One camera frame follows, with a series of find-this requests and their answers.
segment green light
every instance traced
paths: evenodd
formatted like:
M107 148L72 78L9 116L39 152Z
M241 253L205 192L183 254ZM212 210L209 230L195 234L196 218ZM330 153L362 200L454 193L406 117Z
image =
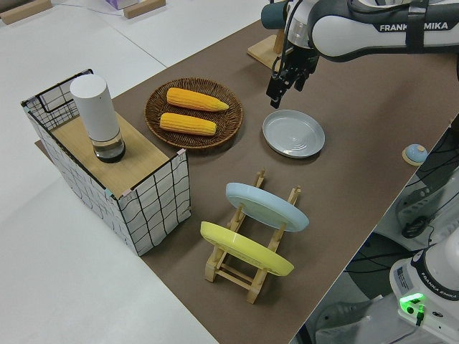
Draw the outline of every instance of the green light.
M415 300L419 301L419 300L421 300L423 298L424 298L424 294L422 294L420 292L417 292L417 293L412 294L412 295L401 297L400 298L400 307L404 310L404 312L408 313L407 308L412 306L413 303L416 303L416 302L413 302L413 301L415 301ZM424 306L420 305L419 312L423 312L423 308L424 308Z
M406 303L406 302L411 302L413 300L420 300L424 297L424 294L421 294L420 292L417 292L416 294L413 295L408 295L400 298L400 303Z

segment corn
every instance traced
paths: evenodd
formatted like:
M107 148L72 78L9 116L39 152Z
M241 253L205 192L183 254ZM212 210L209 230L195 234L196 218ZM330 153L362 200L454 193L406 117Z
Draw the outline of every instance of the corn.
M164 130L178 133L205 136L215 135L217 131L217 124L210 120L179 115L178 113L163 113L159 121L159 127Z
M228 104L210 95L177 87L169 88L166 97L171 105L193 110L221 111L229 107Z

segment brown table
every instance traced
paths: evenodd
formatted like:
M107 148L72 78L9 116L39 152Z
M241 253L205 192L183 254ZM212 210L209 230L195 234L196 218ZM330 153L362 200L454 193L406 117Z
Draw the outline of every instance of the brown table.
M342 64L321 59L304 90L288 91L280 108L314 117L326 144L312 158L286 158L262 135L262 122L274 111L265 95L270 70L247 54L270 34L254 23L114 101L116 110L169 156L177 149L156 138L143 119L157 87L181 77L209 78L226 85L244 106L244 122L230 149L189 155L191 218L143 256L221 343L288 343L415 172L402 160L403 148L421 143L431 149L459 109L455 56L374 55ZM311 224L285 233L278 253L295 269L287 277L268 276L251 305L241 287L204 279L212 247L199 226L203 220L225 226L234 212L226 184L252 183L261 168L264 189L279 197L301 185L297 207ZM261 243L272 234L251 219L240 233Z

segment woven plate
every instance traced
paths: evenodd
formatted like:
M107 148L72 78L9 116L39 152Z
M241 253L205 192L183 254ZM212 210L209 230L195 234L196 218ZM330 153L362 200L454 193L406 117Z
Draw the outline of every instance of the woven plate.
M170 87L211 95L227 103L229 108L213 113L170 105L166 100L166 93ZM213 136L203 136L163 130L159 127L159 120L163 113L179 113L211 120L217 124L217 132ZM242 105L230 90L217 82L199 78L184 78L170 81L153 92L146 103L145 121L153 134L176 147L190 150L213 148L226 143L237 133L242 124Z

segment white table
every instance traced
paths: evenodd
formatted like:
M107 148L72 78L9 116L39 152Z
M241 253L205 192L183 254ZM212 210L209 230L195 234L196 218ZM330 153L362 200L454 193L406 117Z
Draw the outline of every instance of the white table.
M104 0L53 0L0 23L1 343L214 343L71 192L19 103L87 68L115 97L258 20L267 2L170 0L127 20Z

